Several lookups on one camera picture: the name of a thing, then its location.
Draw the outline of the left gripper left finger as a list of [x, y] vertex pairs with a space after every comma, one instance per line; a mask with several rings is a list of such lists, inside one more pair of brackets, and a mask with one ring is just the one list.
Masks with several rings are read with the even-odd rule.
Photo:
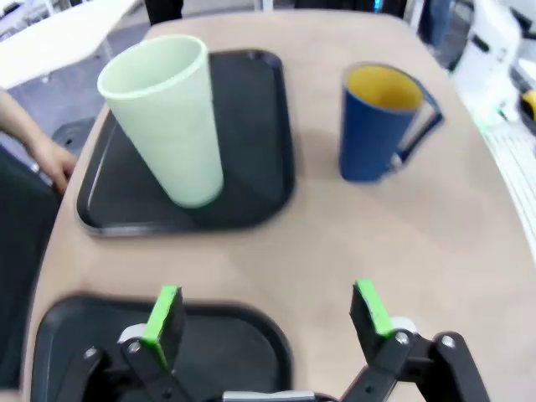
[[182, 289], [164, 286], [142, 331], [128, 332], [116, 344], [121, 364], [97, 346], [74, 355], [62, 379], [62, 400], [119, 401], [140, 391], [149, 401], [192, 401], [173, 373], [185, 322]]

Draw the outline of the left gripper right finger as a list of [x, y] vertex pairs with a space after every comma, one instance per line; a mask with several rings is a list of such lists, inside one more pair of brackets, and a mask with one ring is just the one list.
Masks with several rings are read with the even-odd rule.
[[354, 283], [349, 315], [366, 366], [342, 401], [385, 401], [399, 382], [415, 384], [430, 402], [490, 400], [461, 334], [439, 332], [428, 340], [396, 328], [371, 280]]

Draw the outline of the person's left hand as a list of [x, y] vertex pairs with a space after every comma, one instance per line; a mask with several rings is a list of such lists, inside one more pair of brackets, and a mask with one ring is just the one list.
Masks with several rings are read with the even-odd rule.
[[76, 157], [47, 136], [32, 141], [29, 151], [55, 189], [64, 194], [75, 169]]

